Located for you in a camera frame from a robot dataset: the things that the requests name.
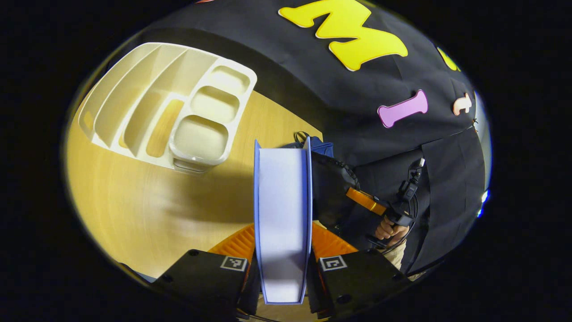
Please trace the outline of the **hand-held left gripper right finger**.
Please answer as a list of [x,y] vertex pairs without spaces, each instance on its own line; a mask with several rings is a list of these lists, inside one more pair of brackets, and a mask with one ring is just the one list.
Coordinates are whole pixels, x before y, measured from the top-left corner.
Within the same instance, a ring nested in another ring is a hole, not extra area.
[[307,265],[309,310],[318,319],[345,319],[389,300],[409,278],[375,249],[357,250],[312,224]]

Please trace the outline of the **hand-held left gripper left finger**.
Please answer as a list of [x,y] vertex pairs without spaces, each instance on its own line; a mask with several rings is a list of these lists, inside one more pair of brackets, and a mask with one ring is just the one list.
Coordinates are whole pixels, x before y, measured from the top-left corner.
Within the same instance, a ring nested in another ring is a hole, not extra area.
[[215,317],[255,315],[260,297],[255,226],[247,225],[210,251],[186,251],[151,287]]

